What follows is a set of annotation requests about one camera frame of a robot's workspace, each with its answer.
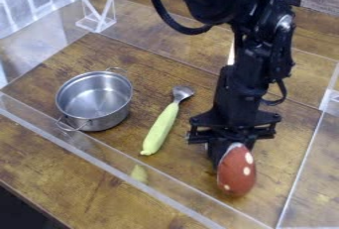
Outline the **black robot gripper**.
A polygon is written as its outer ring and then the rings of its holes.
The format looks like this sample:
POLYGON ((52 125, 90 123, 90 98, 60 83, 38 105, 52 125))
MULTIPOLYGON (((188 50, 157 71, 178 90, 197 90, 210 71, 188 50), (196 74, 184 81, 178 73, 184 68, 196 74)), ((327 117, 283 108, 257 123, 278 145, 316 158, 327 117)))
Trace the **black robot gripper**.
POLYGON ((212 108, 189 119, 188 143, 208 143, 208 158, 213 169, 232 142, 240 142, 250 151, 257 139, 272 139, 278 114, 260 111, 262 90, 246 89, 236 80, 234 68, 220 71, 212 108))

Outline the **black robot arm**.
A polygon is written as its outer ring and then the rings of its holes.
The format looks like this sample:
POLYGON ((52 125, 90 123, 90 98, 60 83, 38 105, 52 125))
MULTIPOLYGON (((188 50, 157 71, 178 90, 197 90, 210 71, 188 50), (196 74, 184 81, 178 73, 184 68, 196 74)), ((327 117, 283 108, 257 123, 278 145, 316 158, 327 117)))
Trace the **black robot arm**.
POLYGON ((184 0, 198 28, 180 25, 160 0, 150 0, 166 25, 185 35, 198 35, 229 24, 234 33, 234 63, 221 68, 213 106, 189 119, 188 142, 205 144, 208 157, 217 164, 234 143, 248 149, 258 139, 274 134, 280 116, 260 111, 273 106, 262 96, 270 84, 283 84, 291 75, 291 39, 295 29, 291 7, 299 0, 184 0))

